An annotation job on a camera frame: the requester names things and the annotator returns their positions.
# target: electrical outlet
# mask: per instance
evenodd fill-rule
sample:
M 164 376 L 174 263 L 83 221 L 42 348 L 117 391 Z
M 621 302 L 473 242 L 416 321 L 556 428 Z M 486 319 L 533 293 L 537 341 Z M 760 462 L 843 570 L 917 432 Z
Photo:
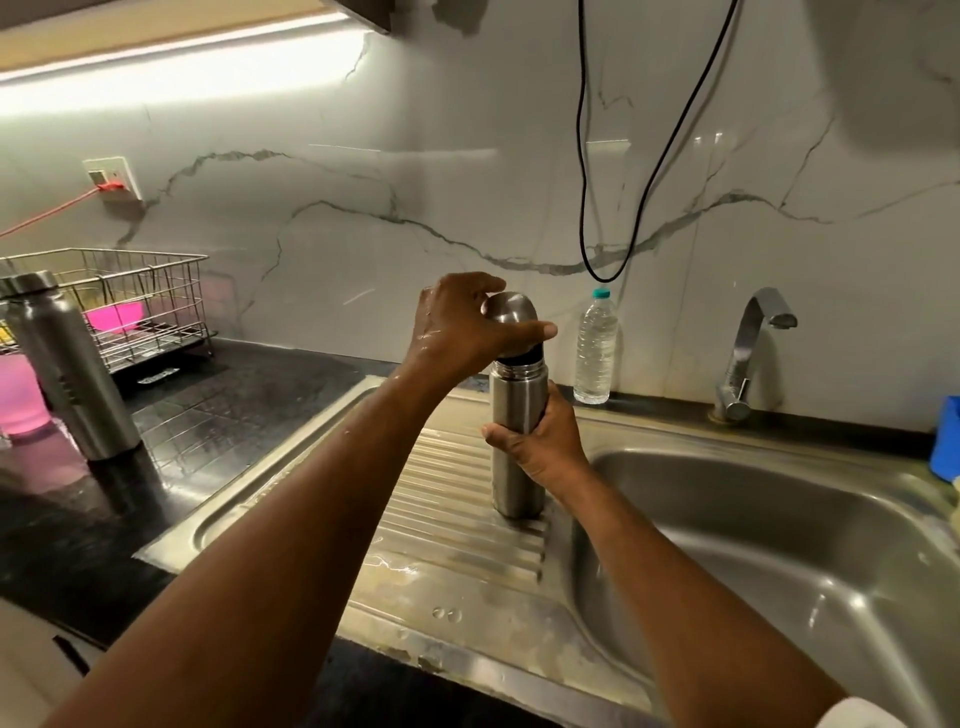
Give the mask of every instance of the electrical outlet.
M 84 169 L 94 184 L 122 182 L 134 198 L 143 200 L 143 195 L 140 194 L 140 188 L 136 186 L 136 180 L 133 178 L 133 172 L 130 171 L 126 158 L 85 159 Z

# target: white sleeve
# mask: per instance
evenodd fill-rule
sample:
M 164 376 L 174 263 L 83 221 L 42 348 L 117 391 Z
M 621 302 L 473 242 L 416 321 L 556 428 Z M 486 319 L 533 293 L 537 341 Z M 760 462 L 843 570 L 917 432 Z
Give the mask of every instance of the white sleeve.
M 817 723 L 817 728 L 906 728 L 899 720 L 873 703 L 849 697 L 834 705 Z

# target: blue sponge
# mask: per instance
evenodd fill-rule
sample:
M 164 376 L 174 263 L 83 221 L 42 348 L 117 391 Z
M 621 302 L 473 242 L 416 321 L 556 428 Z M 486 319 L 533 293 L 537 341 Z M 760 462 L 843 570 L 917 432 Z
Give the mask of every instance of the blue sponge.
M 947 397 L 944 402 L 930 469 L 948 483 L 960 477 L 960 397 Z

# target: black cable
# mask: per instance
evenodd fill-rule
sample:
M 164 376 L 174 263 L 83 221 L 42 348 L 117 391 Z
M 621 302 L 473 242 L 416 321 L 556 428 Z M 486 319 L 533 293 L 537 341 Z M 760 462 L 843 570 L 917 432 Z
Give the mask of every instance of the black cable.
M 674 127 L 673 133 L 670 135 L 670 140 L 666 143 L 666 147 L 663 149 L 663 154 L 660 155 L 660 160 L 657 162 L 657 166 L 654 167 L 653 174 L 650 175 L 650 181 L 648 181 L 647 186 L 643 190 L 643 195 L 640 197 L 640 205 L 636 209 L 634 231 L 630 236 L 630 246 L 627 248 L 627 254 L 624 256 L 623 262 L 620 263 L 620 267 L 617 268 L 616 273 L 606 279 L 598 276 L 597 272 L 593 270 L 592 266 L 590 266 L 589 257 L 587 255 L 587 240 L 584 238 L 584 219 L 587 216 L 587 162 L 584 159 L 583 139 L 584 101 L 587 98 L 587 13 L 584 7 L 585 2 L 586 0 L 577 0 L 577 13 L 580 25 L 580 103 L 577 106 L 577 154 L 580 159 L 580 174 L 583 178 L 583 188 L 580 194 L 580 255 L 584 259 L 584 265 L 587 266 L 587 272 L 590 273 L 598 283 L 612 283 L 620 278 L 620 274 L 623 273 L 624 269 L 627 267 L 627 263 L 630 262 L 631 255 L 634 254 L 636 235 L 640 231 L 640 219 L 643 217 L 643 209 L 647 205 L 647 198 L 650 197 L 650 191 L 653 189 L 654 182 L 657 181 L 657 176 L 660 174 L 660 168 L 663 166 L 667 155 L 670 154 L 670 147 L 672 147 L 673 142 L 676 141 L 677 134 L 680 133 L 680 129 L 684 127 L 686 116 L 690 113 L 690 108 L 693 106 L 693 102 L 697 100 L 697 96 L 700 94 L 700 89 L 707 80 L 707 76 L 710 74 L 710 69 L 713 68 L 713 62 L 716 61 L 717 55 L 720 53 L 720 48 L 723 46 L 723 41 L 727 37 L 727 31 L 730 29 L 730 24 L 733 21 L 733 15 L 736 13 L 736 7 L 739 4 L 739 0 L 731 0 L 730 9 L 727 11 L 727 17 L 724 20 L 723 28 L 720 29 L 720 37 L 717 38 L 717 42 L 713 46 L 713 52 L 710 54 L 709 61 L 707 61 L 707 67 L 704 68 L 704 72 L 700 75 L 700 81 L 697 82 L 697 85 L 693 89 L 693 93 L 690 94 L 690 98 L 687 100 L 686 106 L 684 107 L 684 112 L 680 115 L 680 121 L 678 121 L 677 126 Z

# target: marble backsplash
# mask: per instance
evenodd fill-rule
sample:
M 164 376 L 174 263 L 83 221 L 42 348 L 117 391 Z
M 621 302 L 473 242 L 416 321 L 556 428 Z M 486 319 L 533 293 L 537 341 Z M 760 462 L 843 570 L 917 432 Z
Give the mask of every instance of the marble backsplash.
M 593 287 L 576 3 L 401 6 L 396 37 L 343 21 L 1 84 L 0 228 L 83 191 L 85 158 L 127 157 L 146 202 L 84 203 L 0 252 L 202 252 L 222 334 L 393 360 L 424 285 L 487 270 L 560 324 L 548 361 L 572 381 Z M 587 236 L 609 272 L 727 3 L 587 6 Z M 711 400 L 773 285 L 800 325 L 764 333 L 755 406 L 934 425 L 960 391 L 958 34 L 953 0 L 742 4 L 613 286 L 618 389 Z

